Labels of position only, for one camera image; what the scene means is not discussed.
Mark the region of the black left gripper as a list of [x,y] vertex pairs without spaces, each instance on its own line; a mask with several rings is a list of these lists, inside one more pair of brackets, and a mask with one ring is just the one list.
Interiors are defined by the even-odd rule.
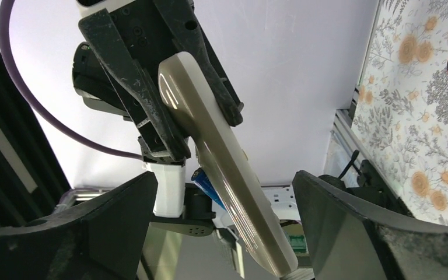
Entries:
[[186,51],[198,62],[227,123],[243,122],[244,107],[201,27],[191,1],[77,1],[78,27],[87,43],[73,63],[75,90],[91,109],[130,116],[142,156],[156,163],[184,163],[191,156],[152,78],[161,61]]

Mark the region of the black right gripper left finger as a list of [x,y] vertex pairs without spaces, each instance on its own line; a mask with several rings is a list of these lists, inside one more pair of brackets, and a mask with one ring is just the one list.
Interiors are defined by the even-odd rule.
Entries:
[[0,228],[0,279],[135,279],[158,182],[145,172],[22,227]]

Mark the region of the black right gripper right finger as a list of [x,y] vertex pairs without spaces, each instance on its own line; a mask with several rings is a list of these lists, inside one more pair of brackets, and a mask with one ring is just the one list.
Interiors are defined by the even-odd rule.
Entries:
[[292,187],[316,279],[448,279],[448,226],[380,207],[304,170]]

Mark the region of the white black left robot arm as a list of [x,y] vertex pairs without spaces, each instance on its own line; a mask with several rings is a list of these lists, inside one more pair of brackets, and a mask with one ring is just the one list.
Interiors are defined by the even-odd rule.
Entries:
[[193,1],[78,1],[84,36],[73,59],[75,91],[93,110],[121,116],[139,133],[141,159],[155,173],[153,213],[182,232],[213,230],[212,202],[198,201],[196,216],[183,219],[187,134],[177,125],[159,93],[159,64],[182,51],[194,56],[231,126],[242,123],[243,103],[194,12]]

